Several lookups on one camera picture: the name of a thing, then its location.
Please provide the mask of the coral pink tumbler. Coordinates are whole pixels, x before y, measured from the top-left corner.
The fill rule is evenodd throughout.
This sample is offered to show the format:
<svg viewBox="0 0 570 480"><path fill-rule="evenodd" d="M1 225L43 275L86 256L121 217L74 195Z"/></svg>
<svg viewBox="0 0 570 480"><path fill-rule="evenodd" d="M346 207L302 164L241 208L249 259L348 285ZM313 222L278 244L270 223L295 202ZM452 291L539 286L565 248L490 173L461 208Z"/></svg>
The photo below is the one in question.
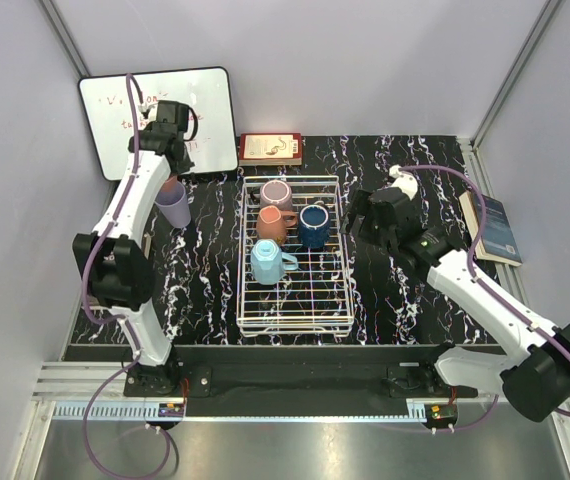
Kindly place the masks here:
<svg viewBox="0 0 570 480"><path fill-rule="evenodd" d="M161 193L171 193L176 188L178 184L178 179L175 175L170 176L162 185Z"/></svg>

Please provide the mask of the lavender tumbler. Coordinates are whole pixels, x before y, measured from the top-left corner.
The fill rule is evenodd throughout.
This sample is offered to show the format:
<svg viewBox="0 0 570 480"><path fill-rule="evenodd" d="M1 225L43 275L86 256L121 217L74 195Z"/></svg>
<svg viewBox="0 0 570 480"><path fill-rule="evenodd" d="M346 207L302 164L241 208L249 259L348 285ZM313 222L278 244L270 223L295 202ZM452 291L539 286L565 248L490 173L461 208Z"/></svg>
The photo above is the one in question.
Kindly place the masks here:
<svg viewBox="0 0 570 480"><path fill-rule="evenodd" d="M171 193L160 191L156 196L155 205L172 227L185 228L190 224L191 213L187 192L181 182L178 182Z"/></svg>

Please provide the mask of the salmon square mug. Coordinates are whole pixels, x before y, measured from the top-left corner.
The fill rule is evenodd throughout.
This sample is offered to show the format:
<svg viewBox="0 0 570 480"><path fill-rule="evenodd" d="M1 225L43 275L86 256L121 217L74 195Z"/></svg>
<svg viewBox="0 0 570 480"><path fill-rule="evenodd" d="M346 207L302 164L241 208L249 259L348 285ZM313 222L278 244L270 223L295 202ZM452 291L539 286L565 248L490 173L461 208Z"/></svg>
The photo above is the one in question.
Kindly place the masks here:
<svg viewBox="0 0 570 480"><path fill-rule="evenodd" d="M287 231L298 223L298 214L294 211L280 210L274 205L260 209L256 231L259 239L270 239L278 245L287 240Z"/></svg>

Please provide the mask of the light blue faceted mug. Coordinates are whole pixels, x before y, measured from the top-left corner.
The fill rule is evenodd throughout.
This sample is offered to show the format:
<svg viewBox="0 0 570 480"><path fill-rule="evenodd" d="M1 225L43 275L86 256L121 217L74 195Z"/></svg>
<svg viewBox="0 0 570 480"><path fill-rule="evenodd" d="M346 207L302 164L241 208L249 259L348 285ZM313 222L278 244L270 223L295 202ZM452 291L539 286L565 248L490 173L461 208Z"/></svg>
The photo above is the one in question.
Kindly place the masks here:
<svg viewBox="0 0 570 480"><path fill-rule="evenodd" d="M251 273L261 285L276 285L287 273L299 268L298 260L284 253L271 239L259 239L250 254Z"/></svg>

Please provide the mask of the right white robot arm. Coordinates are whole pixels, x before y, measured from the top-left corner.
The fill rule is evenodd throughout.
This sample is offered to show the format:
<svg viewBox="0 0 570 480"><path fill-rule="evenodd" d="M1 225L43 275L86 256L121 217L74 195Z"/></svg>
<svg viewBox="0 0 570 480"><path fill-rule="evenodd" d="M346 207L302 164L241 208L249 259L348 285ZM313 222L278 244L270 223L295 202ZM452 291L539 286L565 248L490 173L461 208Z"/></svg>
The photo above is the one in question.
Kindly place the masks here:
<svg viewBox="0 0 570 480"><path fill-rule="evenodd" d="M501 394L525 418L541 422L570 397L570 324L535 314L469 262L463 240L441 226L422 226L419 205L397 187L351 195L344 233L382 248L453 300L500 345L501 354L442 347L419 371L431 396L453 386Z"/></svg>

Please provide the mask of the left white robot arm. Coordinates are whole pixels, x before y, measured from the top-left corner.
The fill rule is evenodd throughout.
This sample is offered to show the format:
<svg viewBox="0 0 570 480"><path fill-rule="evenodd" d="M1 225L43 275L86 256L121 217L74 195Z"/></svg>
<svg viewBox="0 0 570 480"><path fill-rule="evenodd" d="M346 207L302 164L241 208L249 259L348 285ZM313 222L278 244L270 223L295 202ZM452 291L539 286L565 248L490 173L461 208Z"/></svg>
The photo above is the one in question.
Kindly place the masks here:
<svg viewBox="0 0 570 480"><path fill-rule="evenodd" d="M82 280L82 305L96 325L117 323L132 349L125 367L132 387L168 396L181 372L163 333L151 297L154 269L141 242L157 195L173 174L193 166L186 142L198 131L190 106L159 101L154 117L129 140L124 177L101 220L72 243Z"/></svg>

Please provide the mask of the white dry-erase board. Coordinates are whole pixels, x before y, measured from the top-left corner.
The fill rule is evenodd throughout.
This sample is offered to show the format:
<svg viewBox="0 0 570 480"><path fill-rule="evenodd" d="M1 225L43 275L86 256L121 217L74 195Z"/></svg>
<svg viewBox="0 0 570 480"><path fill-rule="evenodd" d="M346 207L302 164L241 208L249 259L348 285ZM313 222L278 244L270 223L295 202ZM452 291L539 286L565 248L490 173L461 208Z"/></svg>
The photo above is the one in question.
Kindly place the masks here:
<svg viewBox="0 0 570 480"><path fill-rule="evenodd" d="M227 172L238 166L229 75L222 67L136 73L144 102L161 100L192 107L198 121L195 138L186 151L195 163L191 172ZM78 84L86 117L105 179L125 174L133 122L123 74L82 79Z"/></svg>

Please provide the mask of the dark blue mug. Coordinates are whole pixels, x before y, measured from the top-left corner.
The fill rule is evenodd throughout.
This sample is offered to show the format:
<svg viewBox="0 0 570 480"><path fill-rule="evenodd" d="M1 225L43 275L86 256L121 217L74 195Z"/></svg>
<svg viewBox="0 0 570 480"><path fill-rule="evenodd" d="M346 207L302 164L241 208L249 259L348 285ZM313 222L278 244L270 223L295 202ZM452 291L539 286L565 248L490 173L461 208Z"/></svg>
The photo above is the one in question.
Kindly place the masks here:
<svg viewBox="0 0 570 480"><path fill-rule="evenodd" d="M298 237L310 249L320 249L328 241L330 214L323 203L305 206L299 213Z"/></svg>

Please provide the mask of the red book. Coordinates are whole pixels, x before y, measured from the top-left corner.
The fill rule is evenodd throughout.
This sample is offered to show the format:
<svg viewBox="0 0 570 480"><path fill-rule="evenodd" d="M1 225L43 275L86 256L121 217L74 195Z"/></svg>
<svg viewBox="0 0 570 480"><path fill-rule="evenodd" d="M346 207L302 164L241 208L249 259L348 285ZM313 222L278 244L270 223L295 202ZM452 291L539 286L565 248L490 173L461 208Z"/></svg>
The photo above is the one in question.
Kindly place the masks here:
<svg viewBox="0 0 570 480"><path fill-rule="evenodd" d="M244 133L240 138L240 166L301 166L300 133Z"/></svg>

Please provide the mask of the mauve mug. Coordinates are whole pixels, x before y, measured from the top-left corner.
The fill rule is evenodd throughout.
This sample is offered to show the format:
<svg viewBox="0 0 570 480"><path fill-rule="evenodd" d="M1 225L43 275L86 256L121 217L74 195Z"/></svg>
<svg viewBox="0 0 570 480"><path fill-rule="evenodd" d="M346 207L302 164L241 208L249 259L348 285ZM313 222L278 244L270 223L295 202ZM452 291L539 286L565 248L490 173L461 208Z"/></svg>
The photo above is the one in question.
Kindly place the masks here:
<svg viewBox="0 0 570 480"><path fill-rule="evenodd" d="M259 205L261 208L275 206L281 211L291 211L293 194L290 185L279 179L264 183L259 189Z"/></svg>

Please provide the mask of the blue book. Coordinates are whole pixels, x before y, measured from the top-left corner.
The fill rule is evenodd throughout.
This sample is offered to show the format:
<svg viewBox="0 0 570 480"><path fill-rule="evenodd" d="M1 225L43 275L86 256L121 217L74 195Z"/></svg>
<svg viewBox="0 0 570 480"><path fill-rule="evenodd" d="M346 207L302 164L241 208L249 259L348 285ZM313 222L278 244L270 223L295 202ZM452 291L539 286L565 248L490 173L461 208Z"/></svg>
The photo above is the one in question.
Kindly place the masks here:
<svg viewBox="0 0 570 480"><path fill-rule="evenodd" d="M521 266L522 258L503 204L486 195L483 199L486 206L486 223L481 239L475 248L476 258L513 267ZM473 191L461 194L459 202L470 237L474 239L480 228L481 205Z"/></svg>

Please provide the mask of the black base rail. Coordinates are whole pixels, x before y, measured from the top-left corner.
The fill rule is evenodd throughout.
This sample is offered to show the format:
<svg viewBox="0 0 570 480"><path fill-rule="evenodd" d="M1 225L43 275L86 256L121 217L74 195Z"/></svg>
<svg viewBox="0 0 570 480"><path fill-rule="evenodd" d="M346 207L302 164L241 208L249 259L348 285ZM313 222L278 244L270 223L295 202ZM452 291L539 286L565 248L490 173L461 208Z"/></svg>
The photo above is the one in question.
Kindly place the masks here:
<svg viewBox="0 0 570 480"><path fill-rule="evenodd" d="M177 347L166 367L135 367L127 397L186 394L193 419L249 421L409 414L411 399L445 399L432 370L442 345Z"/></svg>

